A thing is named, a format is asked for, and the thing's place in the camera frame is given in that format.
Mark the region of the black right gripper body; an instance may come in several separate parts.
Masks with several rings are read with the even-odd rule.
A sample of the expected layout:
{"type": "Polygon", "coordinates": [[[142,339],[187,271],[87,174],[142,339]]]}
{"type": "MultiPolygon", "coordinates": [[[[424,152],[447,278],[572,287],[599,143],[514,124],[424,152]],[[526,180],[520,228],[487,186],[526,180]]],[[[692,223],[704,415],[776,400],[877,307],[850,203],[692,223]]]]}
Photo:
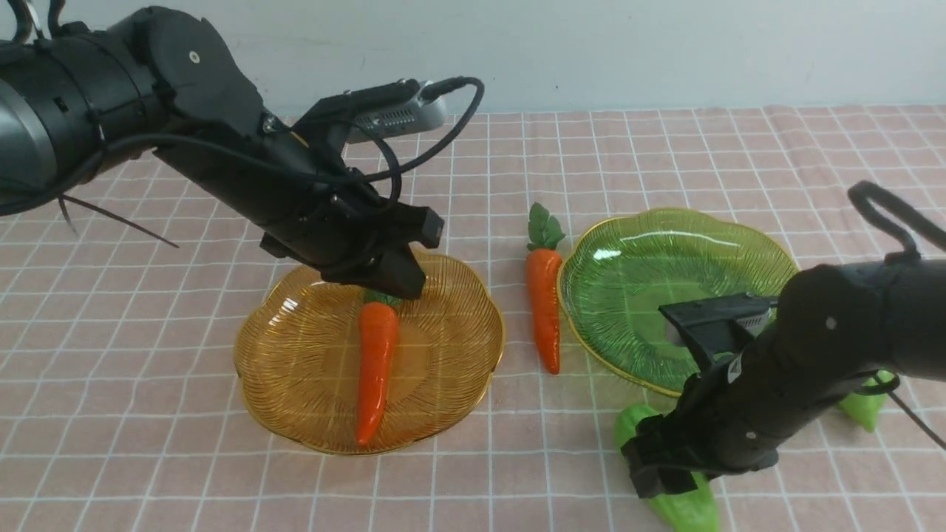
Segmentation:
{"type": "Polygon", "coordinates": [[[712,408],[663,415],[638,403],[621,413],[621,454],[641,499],[689,493],[703,480],[773,467],[778,448],[780,438],[712,408]]]}

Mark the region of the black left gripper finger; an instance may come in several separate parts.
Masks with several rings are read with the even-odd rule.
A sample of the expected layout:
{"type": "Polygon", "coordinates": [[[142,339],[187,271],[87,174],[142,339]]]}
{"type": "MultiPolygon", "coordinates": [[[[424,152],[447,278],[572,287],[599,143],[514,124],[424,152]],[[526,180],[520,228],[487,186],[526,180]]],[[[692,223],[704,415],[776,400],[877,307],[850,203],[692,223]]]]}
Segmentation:
{"type": "Polygon", "coordinates": [[[348,285],[364,287],[395,299],[419,299],[426,274],[409,248],[386,251],[347,273],[348,285]]]}

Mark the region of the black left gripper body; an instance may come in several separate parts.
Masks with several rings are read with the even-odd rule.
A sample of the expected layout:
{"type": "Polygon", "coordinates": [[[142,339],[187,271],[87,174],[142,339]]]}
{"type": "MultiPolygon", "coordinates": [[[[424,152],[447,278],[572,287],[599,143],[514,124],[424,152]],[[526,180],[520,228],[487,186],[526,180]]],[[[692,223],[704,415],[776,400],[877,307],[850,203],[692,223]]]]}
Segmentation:
{"type": "Polygon", "coordinates": [[[367,186],[318,192],[287,177],[262,178],[263,194],[279,219],[269,225],[261,248],[311,266],[324,279],[347,284],[347,273],[373,257],[419,243],[440,244],[445,222],[431,208],[371,195],[367,186]]]}

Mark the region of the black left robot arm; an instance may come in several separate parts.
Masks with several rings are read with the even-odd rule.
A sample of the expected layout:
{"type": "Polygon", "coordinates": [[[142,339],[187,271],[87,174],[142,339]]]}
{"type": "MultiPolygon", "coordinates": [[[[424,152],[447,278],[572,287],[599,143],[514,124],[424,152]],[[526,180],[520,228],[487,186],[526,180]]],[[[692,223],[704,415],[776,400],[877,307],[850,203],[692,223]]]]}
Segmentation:
{"type": "Polygon", "coordinates": [[[412,243],[430,208],[383,197],[345,164],[359,115],[410,101],[415,80],[320,100],[294,126],[264,105],[209,20],[145,7],[105,30],[2,44],[2,215],[64,198],[151,151],[263,232],[262,248],[324,280],[421,296],[412,243]]]}

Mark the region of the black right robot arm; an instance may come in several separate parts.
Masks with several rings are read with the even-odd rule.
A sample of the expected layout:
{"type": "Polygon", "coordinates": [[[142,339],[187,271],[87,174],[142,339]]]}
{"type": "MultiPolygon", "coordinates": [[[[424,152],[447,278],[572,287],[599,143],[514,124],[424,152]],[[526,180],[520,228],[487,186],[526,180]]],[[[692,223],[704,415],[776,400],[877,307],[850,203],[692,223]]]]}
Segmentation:
{"type": "Polygon", "coordinates": [[[701,368],[622,445],[642,499],[774,467],[778,448],[878,371],[943,381],[942,260],[819,265],[774,296],[660,307],[701,368]]]}

